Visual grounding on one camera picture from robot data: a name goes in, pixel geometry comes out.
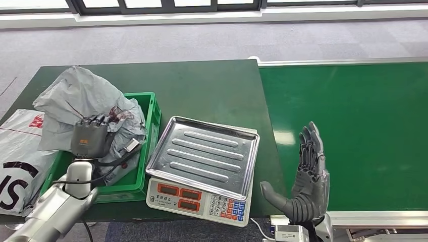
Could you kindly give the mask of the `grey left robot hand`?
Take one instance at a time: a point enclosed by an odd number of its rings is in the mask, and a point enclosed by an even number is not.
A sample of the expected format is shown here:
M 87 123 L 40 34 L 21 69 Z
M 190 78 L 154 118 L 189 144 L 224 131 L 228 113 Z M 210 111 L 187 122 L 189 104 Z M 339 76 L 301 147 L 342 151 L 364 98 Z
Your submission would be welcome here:
M 102 113 L 78 121 L 73 129 L 71 152 L 83 158 L 105 157 L 115 136 L 108 131 L 110 122 L 111 117 Z

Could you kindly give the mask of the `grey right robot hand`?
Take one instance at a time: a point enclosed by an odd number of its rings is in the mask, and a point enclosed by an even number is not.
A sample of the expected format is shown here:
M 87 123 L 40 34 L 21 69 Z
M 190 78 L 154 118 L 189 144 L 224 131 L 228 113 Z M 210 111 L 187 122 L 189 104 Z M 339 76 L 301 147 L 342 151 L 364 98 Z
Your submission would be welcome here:
M 318 127 L 309 122 L 299 133 L 299 160 L 291 197 L 277 193 L 267 181 L 259 183 L 261 194 L 292 222 L 322 218 L 329 205 L 330 173 Z

